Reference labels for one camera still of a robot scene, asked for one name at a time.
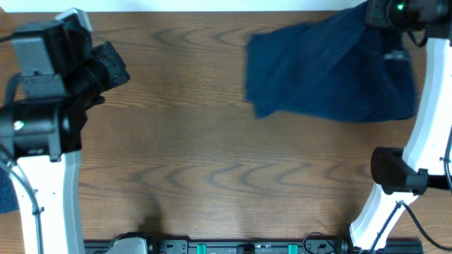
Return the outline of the dark blue shorts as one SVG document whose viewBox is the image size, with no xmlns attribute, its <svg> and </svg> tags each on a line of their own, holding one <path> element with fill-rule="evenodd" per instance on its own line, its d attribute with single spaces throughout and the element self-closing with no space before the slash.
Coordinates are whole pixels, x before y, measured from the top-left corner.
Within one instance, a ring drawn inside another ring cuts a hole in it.
<svg viewBox="0 0 452 254">
<path fill-rule="evenodd" d="M 367 25 L 366 8 L 252 35 L 244 91 L 255 115 L 291 111 L 355 123 L 413 117 L 417 89 L 403 36 Z"/>
</svg>

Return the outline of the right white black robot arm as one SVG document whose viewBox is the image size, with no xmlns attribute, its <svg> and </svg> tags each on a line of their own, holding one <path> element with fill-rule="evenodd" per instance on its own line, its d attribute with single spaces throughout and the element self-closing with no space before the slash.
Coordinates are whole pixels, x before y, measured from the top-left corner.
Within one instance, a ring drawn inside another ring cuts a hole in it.
<svg viewBox="0 0 452 254">
<path fill-rule="evenodd" d="M 378 147 L 371 157 L 372 191 L 349 227 L 340 253 L 413 253 L 420 243 L 389 241 L 391 229 L 428 188 L 451 190 L 451 2 L 368 1 L 367 24 L 411 35 L 427 53 L 416 122 L 404 148 Z"/>
</svg>

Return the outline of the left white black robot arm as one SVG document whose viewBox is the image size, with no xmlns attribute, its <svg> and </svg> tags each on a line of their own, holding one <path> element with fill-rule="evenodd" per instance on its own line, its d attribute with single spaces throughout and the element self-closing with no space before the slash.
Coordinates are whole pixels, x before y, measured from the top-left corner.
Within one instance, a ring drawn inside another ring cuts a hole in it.
<svg viewBox="0 0 452 254">
<path fill-rule="evenodd" d="M 28 23 L 9 36 L 20 70 L 1 108 L 1 168 L 17 196 L 27 253 L 84 253 L 81 131 L 104 93 L 129 81 L 110 42 L 94 45 L 85 11 Z"/>
</svg>

